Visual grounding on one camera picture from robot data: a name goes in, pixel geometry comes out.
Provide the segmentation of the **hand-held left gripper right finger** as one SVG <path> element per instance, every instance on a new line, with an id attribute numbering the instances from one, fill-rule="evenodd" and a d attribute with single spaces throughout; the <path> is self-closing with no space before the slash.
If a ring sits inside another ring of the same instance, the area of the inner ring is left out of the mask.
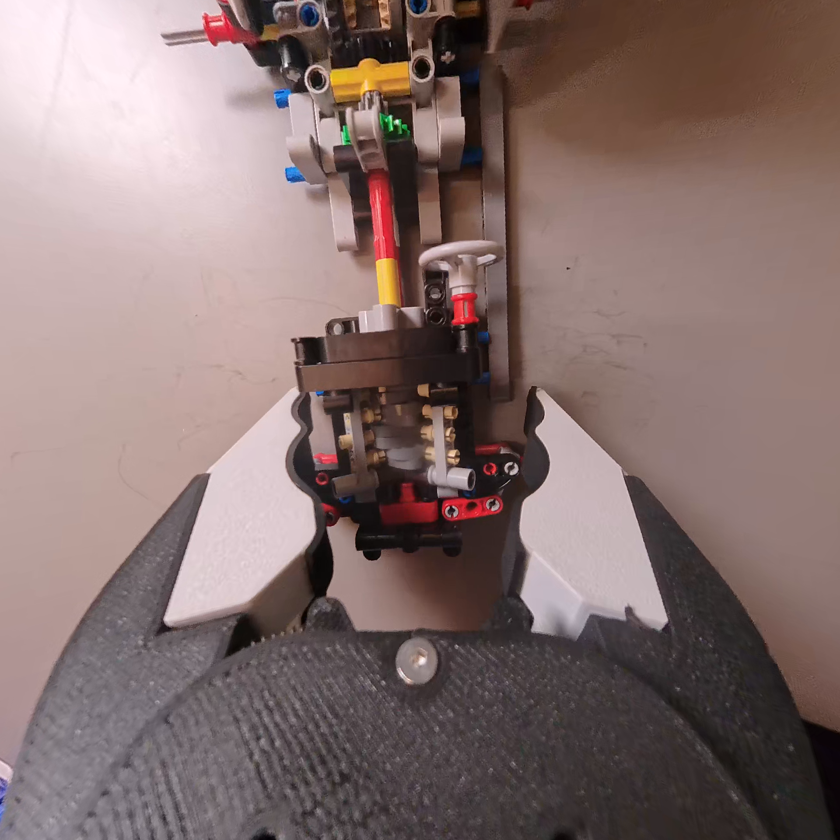
<path id="1" fill-rule="evenodd" d="M 536 634 L 577 639 L 592 617 L 668 624 L 624 469 L 552 396 L 528 395 L 526 489 L 511 514 L 507 592 Z"/>

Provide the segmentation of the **multicoloured lego vehicle model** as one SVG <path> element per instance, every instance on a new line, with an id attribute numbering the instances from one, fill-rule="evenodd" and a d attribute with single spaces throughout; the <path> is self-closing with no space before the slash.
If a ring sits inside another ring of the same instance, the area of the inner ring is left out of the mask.
<path id="1" fill-rule="evenodd" d="M 355 523 L 368 560 L 457 557 L 459 525 L 500 515 L 520 466 L 475 430 L 474 391 L 490 383 L 486 269 L 507 251 L 482 221 L 480 65 L 502 69 L 485 2 L 217 5 L 163 41 L 240 46 L 275 70 L 287 181 L 326 191 L 338 251 L 371 228 L 375 303 L 293 340 L 311 405 L 303 479 L 327 525 Z"/>

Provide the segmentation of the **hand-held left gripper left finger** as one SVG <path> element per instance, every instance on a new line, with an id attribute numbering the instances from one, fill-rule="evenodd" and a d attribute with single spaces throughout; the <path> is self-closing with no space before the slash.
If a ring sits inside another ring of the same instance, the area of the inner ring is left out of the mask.
<path id="1" fill-rule="evenodd" d="M 279 634 L 325 595 L 326 514 L 294 460 L 308 409 L 290 389 L 208 471 L 164 611 L 168 628 L 246 616 L 262 634 Z"/>

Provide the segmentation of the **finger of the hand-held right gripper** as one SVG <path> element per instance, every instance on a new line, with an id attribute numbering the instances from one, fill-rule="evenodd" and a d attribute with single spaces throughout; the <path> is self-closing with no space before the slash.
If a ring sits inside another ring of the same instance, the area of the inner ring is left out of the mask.
<path id="1" fill-rule="evenodd" d="M 515 11 L 527 9 L 526 1 L 485 1 L 486 53 L 496 52 Z"/>

